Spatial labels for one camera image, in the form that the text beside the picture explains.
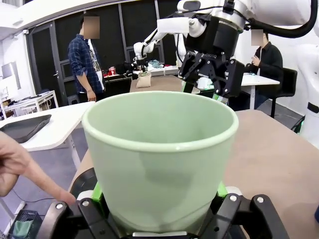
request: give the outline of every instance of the finger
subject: finger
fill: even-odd
[[[66,202],[67,204],[75,203],[75,197],[58,186],[34,160],[30,161],[24,176],[56,200]]]
[[[0,174],[0,197],[5,197],[15,186],[18,175],[2,173]]]

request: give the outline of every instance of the black tray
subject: black tray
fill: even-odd
[[[25,143],[49,123],[51,116],[52,115],[45,115],[8,123],[0,128],[0,131],[10,136],[18,143]]]

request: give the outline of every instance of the human hand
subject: human hand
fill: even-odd
[[[252,61],[253,61],[253,65],[254,65],[254,66],[259,66],[259,64],[260,64],[260,59],[259,59],[257,56],[253,56],[251,59],[252,59]]]
[[[96,101],[96,95],[92,89],[87,91],[88,101]]]
[[[25,148],[0,132],[0,197],[11,191],[19,175],[30,179],[56,200],[67,204],[75,203],[75,197],[46,175]]]

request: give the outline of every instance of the cup rim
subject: cup rim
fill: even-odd
[[[120,94],[117,96],[112,96],[110,98],[103,99],[99,102],[96,102],[92,105],[83,115],[82,118],[82,125],[85,129],[86,133],[90,134],[95,139],[98,139],[106,144],[112,145],[117,148],[122,148],[130,151],[139,151],[139,152],[161,152],[161,153],[171,153],[171,152],[186,152],[186,151],[194,151],[203,148],[208,148],[213,145],[217,145],[221,142],[226,141],[231,136],[233,136],[239,126],[239,120],[236,113],[229,108],[224,103],[219,101],[213,100],[208,97],[198,96],[196,94],[189,94],[190,97],[199,98],[201,97],[202,100],[212,101],[212,104],[220,104],[226,110],[228,110],[232,117],[233,117],[233,124],[230,128],[225,130],[224,132],[220,133],[219,135],[215,135],[209,138],[191,141],[191,142],[180,142],[180,143],[148,143],[148,142],[138,142],[138,141],[131,141],[127,139],[117,138],[106,133],[102,133],[99,130],[95,129],[89,123],[89,113],[95,107],[103,104],[106,101],[114,100],[115,98],[126,97],[128,94],[185,94],[184,92],[170,92],[170,91],[146,91],[146,92],[132,92],[132,93],[125,93]]]

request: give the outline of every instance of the green cup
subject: green cup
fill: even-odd
[[[196,233],[223,178],[234,111],[187,93],[137,92],[97,102],[82,124],[120,231]]]

